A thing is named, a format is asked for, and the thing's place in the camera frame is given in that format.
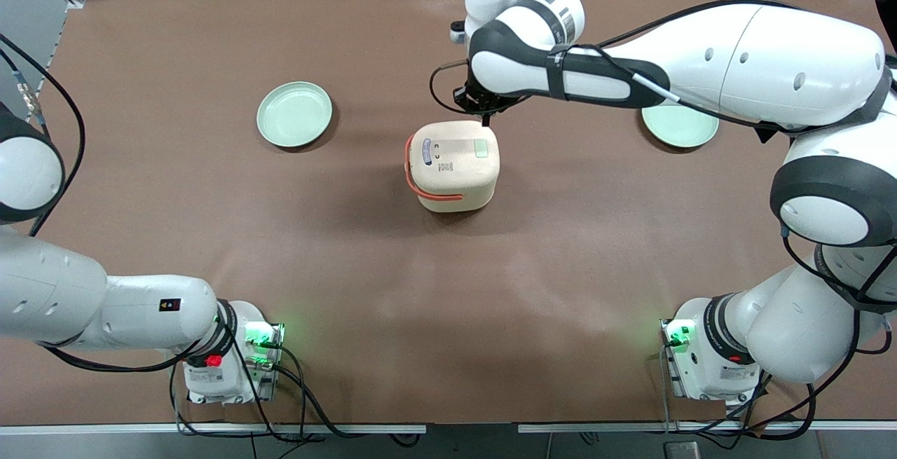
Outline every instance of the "brown tabletop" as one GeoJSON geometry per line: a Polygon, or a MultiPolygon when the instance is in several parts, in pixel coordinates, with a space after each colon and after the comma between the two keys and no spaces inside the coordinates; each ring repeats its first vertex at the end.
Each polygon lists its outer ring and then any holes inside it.
{"type": "MultiPolygon", "coordinates": [[[[583,0],[582,40],[705,1],[583,0]]],[[[872,0],[784,1],[884,36],[872,0]]],[[[334,421],[659,420],[659,319],[790,262],[768,206],[787,139],[760,145],[723,125],[672,153],[636,111],[533,99],[493,120],[491,203],[433,215],[404,185],[402,151],[420,126],[455,118],[427,79],[464,56],[448,38],[464,15],[462,0],[88,0],[51,67],[87,120],[87,154],[42,238],[109,274],[202,277],[255,303],[287,324],[334,421]],[[330,129],[304,152],[256,130],[263,96],[295,80],[334,101],[330,129]]],[[[437,88],[449,98],[462,81],[448,72],[437,88]]],[[[44,91],[71,165],[74,122],[44,91]]],[[[81,372],[9,338],[0,352],[2,424],[172,420],[166,373],[81,372]]],[[[818,416],[897,418],[897,359],[854,362],[818,416]]],[[[287,392],[267,406],[297,418],[287,392]]]]}

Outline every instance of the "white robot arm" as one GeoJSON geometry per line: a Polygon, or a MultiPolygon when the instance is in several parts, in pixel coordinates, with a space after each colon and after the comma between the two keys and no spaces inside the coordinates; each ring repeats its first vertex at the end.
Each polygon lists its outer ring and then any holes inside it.
{"type": "MultiPolygon", "coordinates": [[[[541,95],[684,104],[787,132],[793,145],[771,207],[789,231],[819,244],[807,264],[856,290],[897,242],[897,97],[874,32],[776,2],[727,1],[603,49],[573,45],[585,24],[580,0],[465,2],[468,80],[455,101],[484,123],[541,95]]],[[[664,328],[667,340],[686,341],[673,350],[679,389],[735,405],[752,394],[760,367],[813,382],[848,352],[855,307],[861,340],[894,314],[897,268],[855,295],[795,264],[754,289],[685,303],[664,328]]]]}
{"type": "MultiPolygon", "coordinates": [[[[47,212],[63,181],[49,138],[0,105],[0,225],[47,212]]],[[[87,256],[0,226],[0,289],[0,335],[34,341],[62,359],[70,355],[59,348],[169,350],[185,361],[193,402],[253,402],[253,389],[273,396],[269,367],[279,350],[257,343],[279,344],[282,327],[267,324],[250,303],[216,299],[201,278],[109,277],[87,256]]]]}

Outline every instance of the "orange handle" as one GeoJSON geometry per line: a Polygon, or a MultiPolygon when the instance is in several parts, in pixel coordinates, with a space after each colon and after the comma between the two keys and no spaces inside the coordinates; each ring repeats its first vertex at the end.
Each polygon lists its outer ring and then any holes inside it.
{"type": "Polygon", "coordinates": [[[411,191],[414,191],[414,194],[424,198],[424,200],[433,200],[433,201],[457,201],[464,200],[464,195],[461,194],[430,194],[427,191],[422,190],[417,187],[417,184],[414,184],[414,180],[411,178],[411,140],[414,136],[408,137],[408,141],[404,144],[404,181],[408,182],[408,187],[411,188],[411,191]]]}

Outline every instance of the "plate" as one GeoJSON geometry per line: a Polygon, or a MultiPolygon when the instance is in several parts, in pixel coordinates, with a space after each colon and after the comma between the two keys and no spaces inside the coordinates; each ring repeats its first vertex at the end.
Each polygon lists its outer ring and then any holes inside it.
{"type": "Polygon", "coordinates": [[[671,146],[701,146],[717,133],[720,120],[681,105],[659,105],[641,110],[641,118],[652,135],[671,146]]]}
{"type": "Polygon", "coordinates": [[[320,137],[332,116],[333,104],[321,86],[291,82],[262,100],[256,123],[262,137],[273,145],[298,147],[320,137]]]}

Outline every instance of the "sticker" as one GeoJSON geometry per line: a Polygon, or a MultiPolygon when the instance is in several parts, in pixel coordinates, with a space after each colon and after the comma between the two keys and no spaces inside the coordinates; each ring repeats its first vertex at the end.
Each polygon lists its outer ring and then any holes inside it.
{"type": "Polygon", "coordinates": [[[222,369],[192,369],[189,370],[188,374],[190,376],[190,382],[224,382],[224,370],[222,369]]]}
{"type": "Polygon", "coordinates": [[[747,380],[757,375],[757,370],[747,366],[720,366],[720,380],[747,380]]]}
{"type": "Polygon", "coordinates": [[[169,299],[159,300],[160,312],[177,312],[180,310],[180,298],[170,297],[169,299]]]}
{"type": "Polygon", "coordinates": [[[433,159],[430,157],[430,144],[432,140],[424,139],[423,140],[423,164],[430,166],[433,164],[433,159]]]}

